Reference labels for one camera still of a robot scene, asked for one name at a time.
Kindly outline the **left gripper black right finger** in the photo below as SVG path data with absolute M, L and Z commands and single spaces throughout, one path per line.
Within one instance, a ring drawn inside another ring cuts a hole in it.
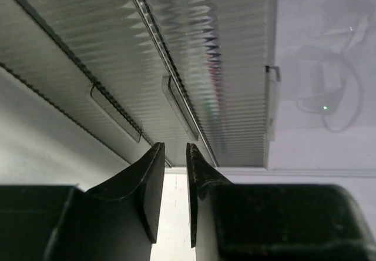
M 187 182 L 189 187 L 191 247 L 198 247 L 205 225 L 210 217 L 208 191 L 211 187 L 232 185 L 216 168 L 209 164 L 197 145 L 186 146 Z

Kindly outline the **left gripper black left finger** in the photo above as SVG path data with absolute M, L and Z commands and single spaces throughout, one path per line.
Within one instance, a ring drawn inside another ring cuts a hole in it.
M 133 201 L 146 236 L 156 243 L 165 175 L 165 144 L 155 143 L 138 161 L 86 193 L 105 202 Z

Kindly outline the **clear acrylic drawer organizer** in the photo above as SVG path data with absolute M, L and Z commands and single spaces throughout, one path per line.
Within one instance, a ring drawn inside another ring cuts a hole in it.
M 265 168 L 277 0 L 1 0 L 1 65 L 121 158 Z

